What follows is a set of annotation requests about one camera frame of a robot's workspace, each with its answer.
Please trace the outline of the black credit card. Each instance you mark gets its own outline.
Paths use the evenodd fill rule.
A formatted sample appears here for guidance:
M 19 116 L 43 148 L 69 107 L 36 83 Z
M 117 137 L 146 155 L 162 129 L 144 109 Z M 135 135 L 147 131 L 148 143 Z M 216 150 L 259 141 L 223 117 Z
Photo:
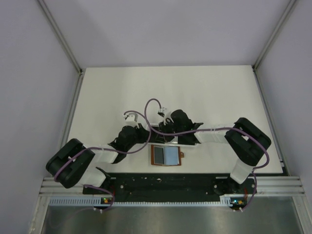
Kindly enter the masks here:
M 154 143 L 166 143 L 166 136 L 164 135 L 160 135 L 160 134 L 155 134 L 155 137 L 154 137 Z
M 161 147 L 154 148 L 154 164 L 163 165 L 165 162 L 164 159 L 164 149 Z

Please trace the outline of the brown leather card holder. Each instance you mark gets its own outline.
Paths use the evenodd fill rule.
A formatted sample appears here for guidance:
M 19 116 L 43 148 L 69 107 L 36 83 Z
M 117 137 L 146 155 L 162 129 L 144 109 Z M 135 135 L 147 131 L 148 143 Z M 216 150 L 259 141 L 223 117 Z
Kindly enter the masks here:
M 164 149 L 164 159 L 165 162 L 163 165 L 154 164 L 154 148 L 161 147 Z M 181 151 L 180 147 L 177 146 L 160 146 L 160 145 L 151 145 L 151 164 L 154 166 L 181 166 L 181 160 L 184 158 L 184 153 Z

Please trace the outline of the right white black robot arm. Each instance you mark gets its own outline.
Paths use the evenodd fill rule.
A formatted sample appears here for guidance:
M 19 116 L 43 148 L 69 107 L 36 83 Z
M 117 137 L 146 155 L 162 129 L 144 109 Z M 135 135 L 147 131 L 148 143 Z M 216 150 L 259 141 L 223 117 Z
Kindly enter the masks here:
M 195 123 L 181 109 L 173 112 L 160 108 L 158 113 L 163 120 L 158 124 L 158 132 L 164 142 L 171 143 L 177 138 L 179 145 L 197 146 L 202 143 L 222 143 L 231 146 L 238 159 L 227 181 L 233 193 L 245 188 L 245 180 L 271 146 L 270 138 L 245 117 L 240 117 L 229 125 L 208 127 Z

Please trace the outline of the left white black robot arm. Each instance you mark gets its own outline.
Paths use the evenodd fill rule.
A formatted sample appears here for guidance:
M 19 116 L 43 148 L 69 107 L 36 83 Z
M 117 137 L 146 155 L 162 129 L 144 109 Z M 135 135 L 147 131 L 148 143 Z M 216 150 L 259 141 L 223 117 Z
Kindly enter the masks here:
M 46 164 L 46 170 L 66 189 L 75 185 L 92 185 L 99 193 L 109 191 L 111 182 L 100 164 L 117 164 L 137 144 L 147 145 L 151 132 L 140 123 L 124 126 L 111 143 L 87 147 L 76 138 L 69 140 Z

